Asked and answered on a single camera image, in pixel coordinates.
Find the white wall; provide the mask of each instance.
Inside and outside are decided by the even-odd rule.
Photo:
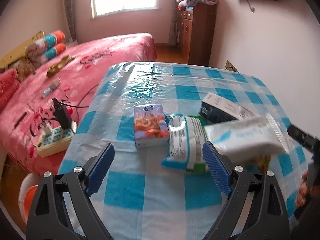
[[[168,43],[173,0],[158,0],[159,9],[116,12],[92,19],[91,0],[76,0],[79,43],[131,33],[151,33],[155,42]]]
[[[305,0],[220,0],[210,66],[260,78],[292,123],[320,137],[320,25]]]
[[[10,0],[0,16],[0,57],[39,31],[59,29],[70,37],[62,0]]]

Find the small bottle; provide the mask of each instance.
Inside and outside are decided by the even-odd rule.
[[[52,82],[52,84],[48,88],[42,91],[42,99],[49,95],[52,91],[56,90],[59,85],[60,79],[57,78]]]

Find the human hand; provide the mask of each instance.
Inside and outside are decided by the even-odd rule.
[[[320,197],[320,186],[312,186],[310,189],[307,187],[308,171],[302,174],[302,183],[300,184],[298,194],[296,197],[296,207],[302,207],[306,203],[306,197],[310,193],[311,197]]]

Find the metal bolt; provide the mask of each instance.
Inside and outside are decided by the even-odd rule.
[[[274,173],[273,173],[273,171],[267,171],[267,175],[268,175],[269,177],[273,177],[273,176],[274,176]]]
[[[82,171],[82,167],[76,166],[76,167],[73,169],[73,171],[74,171],[75,173],[79,173],[80,171]]]
[[[236,166],[235,167],[235,170],[238,171],[238,172],[242,172],[243,171],[243,168],[241,166]]]
[[[51,172],[50,172],[50,171],[46,171],[46,172],[43,174],[43,176],[46,177],[46,178],[49,177],[50,175],[51,175]]]

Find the checkered tablecloth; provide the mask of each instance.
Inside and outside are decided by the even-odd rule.
[[[137,150],[133,108],[162,104],[165,114],[198,115],[201,99],[216,93],[255,114],[270,113],[290,124],[269,89],[257,78],[209,67],[169,63],[120,63],[106,73],[60,166],[60,173],[97,155],[107,143],[115,159],[91,201],[115,240],[202,239],[226,199],[210,174],[191,174],[161,166],[168,147]],[[269,169],[279,182],[289,216],[296,190],[307,168],[298,144],[290,154],[271,159]],[[76,230],[74,212],[68,207]]]

